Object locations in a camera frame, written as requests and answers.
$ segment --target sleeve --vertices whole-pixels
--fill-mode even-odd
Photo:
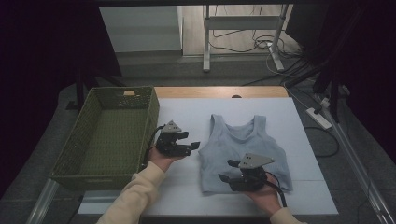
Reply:
[[[139,221],[140,214],[158,197],[158,187],[165,179],[165,173],[152,162],[135,174],[125,186],[120,196],[99,218],[98,224],[133,224]]]
[[[297,220],[290,212],[288,208],[281,208],[275,214],[270,217],[272,224],[304,224]]]

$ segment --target table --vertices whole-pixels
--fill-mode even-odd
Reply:
[[[180,140],[180,144],[201,141],[203,147],[209,137],[212,113],[223,115],[231,125],[245,124],[256,114],[266,116],[266,131],[287,154],[294,186],[294,191],[286,193],[290,211],[295,215],[338,214],[295,105],[282,87],[184,87],[156,91],[160,101],[158,123],[173,119],[183,131],[190,131],[189,138]],[[236,94],[243,98],[231,99]],[[175,163],[167,176],[159,189],[162,196],[143,217],[265,216],[243,194],[202,193],[196,151]],[[118,190],[87,191],[78,213],[103,214],[119,194]]]

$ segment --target gray surface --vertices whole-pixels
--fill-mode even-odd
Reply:
[[[210,73],[202,72],[201,59],[178,57],[122,58],[121,71],[124,77],[117,77],[131,86],[239,86],[249,81],[272,76],[265,66],[265,57],[219,57],[212,61]],[[283,77],[277,77],[255,85],[277,85]],[[99,80],[102,85],[109,85]],[[304,91],[310,91],[312,82],[306,81],[299,85]],[[308,106],[316,104],[305,94],[292,90],[293,93]],[[25,223],[35,200],[50,173],[56,158],[76,120],[76,111],[65,110],[69,101],[75,100],[75,87],[63,90],[59,96],[59,106],[52,122],[43,134],[30,160],[26,162],[19,176],[13,182],[0,201],[1,223]],[[295,101],[304,126],[317,126],[305,114],[305,108]],[[353,146],[357,149],[361,160],[367,167],[369,175],[383,193],[390,211],[396,214],[396,166],[384,150],[364,129],[353,114],[340,103],[341,124],[347,130]],[[307,131],[308,138],[316,153],[325,153],[334,149],[334,142],[323,133]],[[334,217],[299,217],[310,223],[379,223],[371,205],[365,200],[360,184],[352,173],[343,152],[326,159],[318,159],[319,166],[327,181],[334,202],[340,213]],[[60,188],[44,223],[66,223],[78,207],[81,192],[72,192]],[[98,217],[75,216],[71,223],[94,223]],[[145,220],[156,223],[158,219]],[[173,223],[193,223],[192,219],[172,220]],[[249,223],[261,223],[251,219]]]

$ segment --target human hand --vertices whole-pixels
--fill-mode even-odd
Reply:
[[[153,147],[148,153],[148,160],[160,167],[166,172],[174,161],[183,159],[184,157],[167,157],[161,154],[156,147]]]
[[[276,180],[273,176],[267,175],[267,181],[276,185]],[[277,192],[268,185],[264,185],[261,189],[254,192],[244,192],[253,202],[263,210],[269,217],[281,209]]]

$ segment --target white table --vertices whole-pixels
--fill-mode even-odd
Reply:
[[[294,191],[286,201],[294,215],[336,215],[327,184],[318,167],[304,127],[291,98],[160,99],[159,125],[173,120],[189,138],[179,144],[209,138],[211,114],[220,114],[230,125],[243,125],[253,115],[267,117],[266,131],[286,151]],[[102,214],[119,191],[87,191],[80,214]],[[144,217],[261,217],[265,214],[243,194],[203,194],[197,151],[175,162],[160,187],[159,201]]]

